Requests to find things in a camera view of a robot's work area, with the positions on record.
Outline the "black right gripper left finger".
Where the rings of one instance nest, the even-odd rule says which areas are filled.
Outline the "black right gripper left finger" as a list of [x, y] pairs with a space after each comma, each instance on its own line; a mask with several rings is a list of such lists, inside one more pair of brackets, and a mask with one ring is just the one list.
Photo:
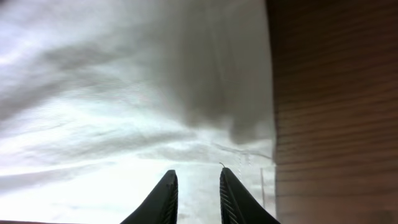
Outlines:
[[121, 224], [176, 224], [178, 178], [168, 170], [146, 199]]

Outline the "white t-shirt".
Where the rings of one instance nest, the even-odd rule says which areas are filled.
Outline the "white t-shirt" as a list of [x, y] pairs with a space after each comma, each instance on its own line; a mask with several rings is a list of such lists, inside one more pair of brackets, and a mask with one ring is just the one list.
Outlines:
[[229, 167], [275, 214], [264, 1], [1, 2], [1, 219], [118, 223], [178, 175], [219, 223]]

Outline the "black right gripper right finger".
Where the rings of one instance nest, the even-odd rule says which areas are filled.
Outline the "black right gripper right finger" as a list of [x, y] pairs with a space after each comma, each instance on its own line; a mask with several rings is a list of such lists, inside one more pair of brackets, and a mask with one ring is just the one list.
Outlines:
[[280, 224], [227, 167], [220, 174], [220, 210], [222, 224]]

